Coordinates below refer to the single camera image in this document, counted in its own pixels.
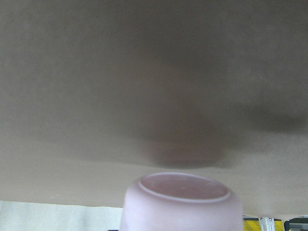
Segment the pink cup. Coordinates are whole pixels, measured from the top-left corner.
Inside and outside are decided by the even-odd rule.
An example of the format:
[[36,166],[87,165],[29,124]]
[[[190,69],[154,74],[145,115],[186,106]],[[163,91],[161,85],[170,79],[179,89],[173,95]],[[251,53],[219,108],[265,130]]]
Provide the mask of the pink cup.
[[241,231],[238,197],[215,180],[184,173],[150,174],[127,189],[121,231]]

